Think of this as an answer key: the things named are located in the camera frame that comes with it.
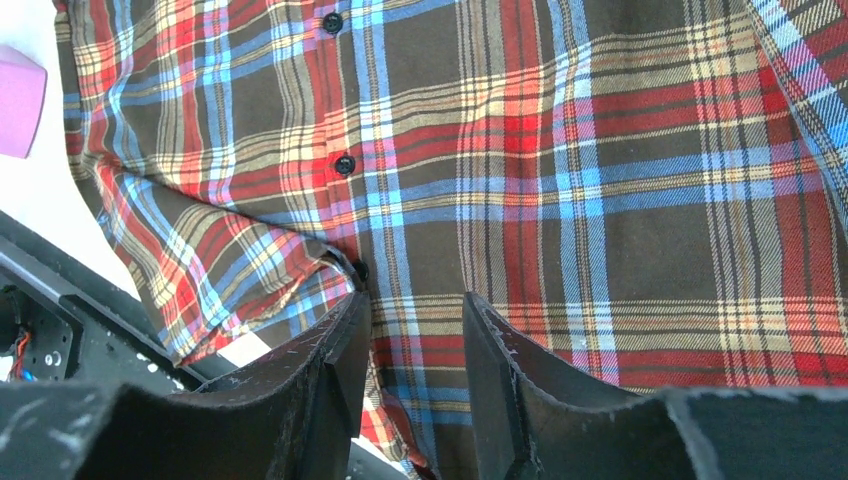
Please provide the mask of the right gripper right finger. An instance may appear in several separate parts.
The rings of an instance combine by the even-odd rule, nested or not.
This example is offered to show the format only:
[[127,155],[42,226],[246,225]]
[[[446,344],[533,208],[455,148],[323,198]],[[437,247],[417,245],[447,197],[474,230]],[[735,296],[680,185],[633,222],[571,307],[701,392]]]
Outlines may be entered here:
[[843,479],[843,388],[605,383],[467,294],[463,335],[483,479]]

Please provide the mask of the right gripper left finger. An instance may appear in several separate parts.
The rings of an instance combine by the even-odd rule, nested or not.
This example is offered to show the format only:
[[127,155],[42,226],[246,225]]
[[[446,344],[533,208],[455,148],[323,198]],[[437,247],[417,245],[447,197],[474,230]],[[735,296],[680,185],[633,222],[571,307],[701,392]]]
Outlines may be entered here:
[[341,479],[359,433],[367,296],[194,391],[5,384],[5,479]]

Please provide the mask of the plaid flannel shirt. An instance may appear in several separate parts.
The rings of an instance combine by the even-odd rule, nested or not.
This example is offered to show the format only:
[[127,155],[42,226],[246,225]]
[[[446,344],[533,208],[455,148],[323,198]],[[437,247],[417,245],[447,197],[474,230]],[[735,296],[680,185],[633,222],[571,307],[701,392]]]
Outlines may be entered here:
[[601,380],[847,382],[843,1],[60,1],[69,166],[167,356],[372,299],[365,434],[473,479],[461,302]]

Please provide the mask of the pink metronome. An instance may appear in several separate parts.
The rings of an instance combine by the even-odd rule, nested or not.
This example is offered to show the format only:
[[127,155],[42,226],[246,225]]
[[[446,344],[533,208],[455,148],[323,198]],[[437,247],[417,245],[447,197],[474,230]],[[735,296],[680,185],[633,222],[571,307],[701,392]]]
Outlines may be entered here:
[[47,84],[44,67],[1,46],[1,154],[28,157],[39,128]]

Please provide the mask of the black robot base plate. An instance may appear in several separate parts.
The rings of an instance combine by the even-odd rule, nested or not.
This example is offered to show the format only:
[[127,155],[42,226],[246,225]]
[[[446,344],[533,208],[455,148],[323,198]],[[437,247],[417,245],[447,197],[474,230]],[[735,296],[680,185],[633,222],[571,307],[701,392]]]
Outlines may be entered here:
[[[1,349],[13,357],[1,388],[131,383],[167,395],[241,368],[221,357],[173,366],[136,300],[9,216],[1,219]],[[341,479],[401,478],[400,468],[364,448],[360,428]]]

